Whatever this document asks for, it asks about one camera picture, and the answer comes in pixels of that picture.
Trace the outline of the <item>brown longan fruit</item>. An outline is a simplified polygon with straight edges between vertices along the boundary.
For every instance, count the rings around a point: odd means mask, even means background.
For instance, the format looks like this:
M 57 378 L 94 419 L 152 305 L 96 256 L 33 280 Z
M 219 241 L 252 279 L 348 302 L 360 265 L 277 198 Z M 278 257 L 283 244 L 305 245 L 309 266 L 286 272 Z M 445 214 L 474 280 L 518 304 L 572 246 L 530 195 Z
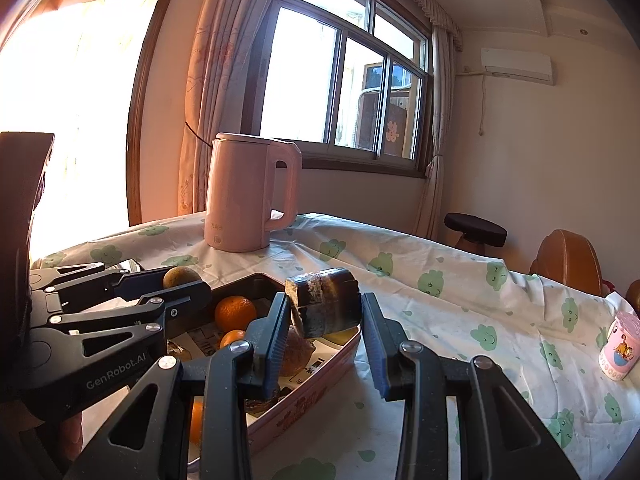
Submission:
M 186 266 L 174 266 L 163 276 L 163 288 L 173 288 L 184 284 L 193 283 L 201 279 L 198 272 Z

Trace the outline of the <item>small orange tangerine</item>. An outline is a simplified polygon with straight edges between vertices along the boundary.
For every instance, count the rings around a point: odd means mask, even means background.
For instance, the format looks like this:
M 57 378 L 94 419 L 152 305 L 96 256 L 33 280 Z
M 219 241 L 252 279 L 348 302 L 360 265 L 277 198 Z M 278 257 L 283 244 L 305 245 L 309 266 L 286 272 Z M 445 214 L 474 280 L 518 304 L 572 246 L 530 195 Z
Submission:
M 190 422 L 190 442 L 195 446 L 201 445 L 202 425 L 203 425 L 203 401 L 195 399 L 192 405 L 192 415 Z

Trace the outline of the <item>cut purple sugarcane piece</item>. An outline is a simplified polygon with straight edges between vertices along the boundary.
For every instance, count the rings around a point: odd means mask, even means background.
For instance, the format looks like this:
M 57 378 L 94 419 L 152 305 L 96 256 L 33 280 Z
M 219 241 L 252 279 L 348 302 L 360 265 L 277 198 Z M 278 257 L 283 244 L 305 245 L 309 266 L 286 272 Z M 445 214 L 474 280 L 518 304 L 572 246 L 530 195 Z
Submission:
M 292 324 L 305 339 L 344 332 L 361 321 L 359 283 L 347 269 L 332 268 L 287 278 L 284 292 L 292 302 Z

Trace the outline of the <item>dark brown water chestnut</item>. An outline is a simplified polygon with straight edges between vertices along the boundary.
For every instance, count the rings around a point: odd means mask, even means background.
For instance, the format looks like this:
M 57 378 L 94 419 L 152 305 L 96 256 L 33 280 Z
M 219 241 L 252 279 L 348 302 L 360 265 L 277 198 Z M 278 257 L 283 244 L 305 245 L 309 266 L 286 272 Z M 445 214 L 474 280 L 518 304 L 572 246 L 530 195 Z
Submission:
M 248 414 L 254 417 L 262 416 L 266 411 L 270 410 L 280 398 L 280 386 L 274 389 L 272 395 L 266 400 L 245 400 L 244 408 Z

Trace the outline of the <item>purple passion fruit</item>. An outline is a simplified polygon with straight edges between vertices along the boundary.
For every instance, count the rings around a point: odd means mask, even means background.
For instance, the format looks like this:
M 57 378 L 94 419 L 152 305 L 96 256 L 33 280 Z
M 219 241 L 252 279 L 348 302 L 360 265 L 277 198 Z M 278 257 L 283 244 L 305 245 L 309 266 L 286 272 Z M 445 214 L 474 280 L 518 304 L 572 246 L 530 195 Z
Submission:
M 313 354 L 314 344 L 300 336 L 295 327 L 290 326 L 279 376 L 295 376 L 306 367 Z

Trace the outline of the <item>black smartphone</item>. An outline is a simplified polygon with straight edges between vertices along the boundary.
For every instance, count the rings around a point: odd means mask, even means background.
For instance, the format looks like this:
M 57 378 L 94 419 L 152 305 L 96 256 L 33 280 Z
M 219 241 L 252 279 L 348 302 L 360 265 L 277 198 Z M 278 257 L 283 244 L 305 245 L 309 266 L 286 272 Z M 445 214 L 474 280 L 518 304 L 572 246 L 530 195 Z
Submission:
M 143 270 L 144 267 L 134 259 L 122 260 L 105 268 L 107 274 L 133 274 L 140 273 Z

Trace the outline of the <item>pink metal tin box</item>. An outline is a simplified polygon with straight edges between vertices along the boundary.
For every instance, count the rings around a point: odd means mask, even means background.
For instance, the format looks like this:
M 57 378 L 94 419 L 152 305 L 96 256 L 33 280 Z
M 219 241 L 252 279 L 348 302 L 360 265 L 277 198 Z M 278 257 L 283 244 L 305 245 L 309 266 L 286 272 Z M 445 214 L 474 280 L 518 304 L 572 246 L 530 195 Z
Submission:
M 205 292 L 205 309 L 178 326 L 195 390 L 188 469 L 203 479 L 248 479 L 250 456 L 314 406 L 352 366 L 360 290 L 345 269 L 278 283 L 264 274 Z

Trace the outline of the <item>white green-patterned tablecloth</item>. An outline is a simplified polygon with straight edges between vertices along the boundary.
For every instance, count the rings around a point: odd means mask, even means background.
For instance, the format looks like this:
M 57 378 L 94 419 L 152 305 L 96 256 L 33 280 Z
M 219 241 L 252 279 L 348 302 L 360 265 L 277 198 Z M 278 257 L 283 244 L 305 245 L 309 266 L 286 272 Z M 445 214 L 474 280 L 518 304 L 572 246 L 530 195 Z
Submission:
M 212 288 L 253 273 L 282 282 L 346 268 L 409 339 L 500 365 L 582 479 L 605 479 L 639 430 L 639 365 L 612 382 L 598 363 L 614 315 L 631 312 L 620 295 L 591 296 L 500 259 L 325 214 L 300 214 L 258 252 L 210 248 L 204 214 L 189 214 L 52 252 L 34 267 L 129 258 L 147 269 L 190 266 Z M 355 369 L 252 458 L 254 479 L 393 479 L 403 411 L 375 390 L 360 344 Z

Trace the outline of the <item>black round stool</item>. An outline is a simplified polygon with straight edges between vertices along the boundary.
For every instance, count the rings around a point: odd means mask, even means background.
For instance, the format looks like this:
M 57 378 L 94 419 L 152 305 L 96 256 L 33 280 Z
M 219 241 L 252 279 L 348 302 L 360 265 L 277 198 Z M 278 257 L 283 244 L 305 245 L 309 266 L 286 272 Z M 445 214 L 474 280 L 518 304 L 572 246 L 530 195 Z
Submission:
M 484 256 L 486 247 L 501 248 L 506 244 L 508 231 L 483 218 L 461 212 L 448 212 L 444 225 L 460 234 L 456 248 L 471 254 Z

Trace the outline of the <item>pink electric kettle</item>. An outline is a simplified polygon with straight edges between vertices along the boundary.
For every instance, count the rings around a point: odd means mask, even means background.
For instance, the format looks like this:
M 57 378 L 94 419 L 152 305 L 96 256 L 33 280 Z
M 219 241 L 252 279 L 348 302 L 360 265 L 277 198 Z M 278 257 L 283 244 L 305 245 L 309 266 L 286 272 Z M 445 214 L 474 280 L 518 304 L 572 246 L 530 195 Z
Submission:
M 272 215 L 274 173 L 286 166 L 282 214 Z M 297 214 L 303 156 L 293 142 L 221 132 L 213 143 L 204 238 L 223 252 L 257 252 L 270 233 L 290 226 Z

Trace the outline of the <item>pink cartoon cup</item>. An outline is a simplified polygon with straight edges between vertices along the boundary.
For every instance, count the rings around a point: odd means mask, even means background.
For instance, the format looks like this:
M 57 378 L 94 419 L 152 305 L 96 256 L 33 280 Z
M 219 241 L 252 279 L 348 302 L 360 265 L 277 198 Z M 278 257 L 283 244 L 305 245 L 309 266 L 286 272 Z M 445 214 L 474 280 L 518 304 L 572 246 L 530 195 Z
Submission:
M 599 365 L 608 378 L 623 380 L 638 362 L 640 321 L 635 313 L 618 312 L 599 354 Z

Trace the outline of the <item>wood framed sliding window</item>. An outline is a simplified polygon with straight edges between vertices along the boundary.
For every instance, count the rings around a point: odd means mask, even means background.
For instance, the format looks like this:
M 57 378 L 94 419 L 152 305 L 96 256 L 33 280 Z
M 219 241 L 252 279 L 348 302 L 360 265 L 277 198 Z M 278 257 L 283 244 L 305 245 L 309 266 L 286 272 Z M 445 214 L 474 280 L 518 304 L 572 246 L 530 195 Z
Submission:
M 271 0 L 241 129 L 307 169 L 417 176 L 431 151 L 431 29 L 390 0 Z

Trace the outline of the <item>pink patterned curtain left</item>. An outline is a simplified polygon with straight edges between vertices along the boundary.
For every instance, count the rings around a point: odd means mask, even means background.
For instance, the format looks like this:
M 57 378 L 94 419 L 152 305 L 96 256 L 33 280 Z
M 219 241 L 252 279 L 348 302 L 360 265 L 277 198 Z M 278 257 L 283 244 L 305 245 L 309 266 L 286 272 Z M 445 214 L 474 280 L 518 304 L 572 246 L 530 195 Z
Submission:
M 213 140 L 271 0 L 204 0 L 194 34 L 178 168 L 178 214 L 205 208 Z

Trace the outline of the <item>white wall air conditioner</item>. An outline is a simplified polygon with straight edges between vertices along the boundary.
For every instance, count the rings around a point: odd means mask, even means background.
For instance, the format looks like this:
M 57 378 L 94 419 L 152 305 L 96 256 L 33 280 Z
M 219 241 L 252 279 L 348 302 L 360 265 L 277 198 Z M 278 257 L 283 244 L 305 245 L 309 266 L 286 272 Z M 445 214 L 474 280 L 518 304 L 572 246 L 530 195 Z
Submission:
M 483 48 L 480 62 L 487 73 L 495 76 L 554 85 L 551 58 L 542 53 Z

